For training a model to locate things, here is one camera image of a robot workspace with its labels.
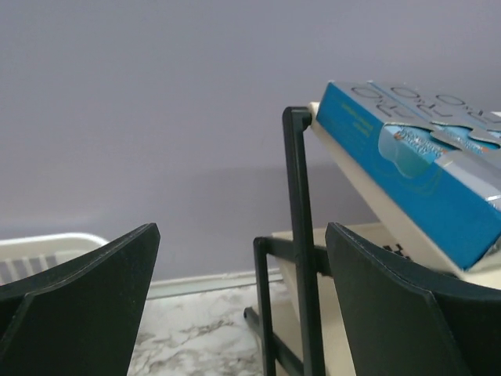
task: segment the metal rod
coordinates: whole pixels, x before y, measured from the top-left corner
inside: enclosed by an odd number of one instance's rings
[[[303,136],[304,130],[312,122],[312,116],[306,107],[288,107],[283,112],[282,121],[296,259],[304,373],[306,376],[325,376],[319,287],[312,257],[313,225]]]
[[[261,337],[261,352],[263,356],[263,371],[265,376],[276,376],[275,344],[273,342],[272,305],[269,296],[268,261],[266,259],[266,239],[254,239],[254,264],[258,284],[258,303]]]
[[[276,237],[266,237],[268,245],[267,251],[269,255],[275,256],[279,259],[287,260],[295,263],[294,257],[294,243],[290,240],[279,239]],[[327,256],[327,248],[316,245],[312,249],[311,257],[315,266],[315,271],[325,277],[331,277],[329,258]]]
[[[243,311],[243,317],[245,317],[250,329],[257,333],[260,328],[260,319],[257,313],[251,307],[248,307]],[[290,351],[278,335],[273,334],[273,342],[276,349],[276,359],[283,369],[290,376],[303,376],[303,363],[299,358]]]

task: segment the blue box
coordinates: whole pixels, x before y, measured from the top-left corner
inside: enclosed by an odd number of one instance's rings
[[[501,157],[470,137],[485,128],[454,110],[456,134],[375,86],[329,83],[317,121],[458,267],[497,252]]]

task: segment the marble floor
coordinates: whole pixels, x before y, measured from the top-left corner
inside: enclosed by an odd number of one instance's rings
[[[270,284],[273,302],[289,299]],[[257,305],[255,286],[149,300],[128,376],[261,375],[256,341],[243,309]]]

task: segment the gray wall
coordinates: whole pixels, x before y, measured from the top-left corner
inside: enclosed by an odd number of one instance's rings
[[[154,221],[156,278],[252,269],[252,238],[290,227],[282,109],[319,99],[329,79],[375,79],[499,110],[500,11],[496,0],[0,0],[0,236],[113,238]],[[315,224],[372,220],[307,141]]]

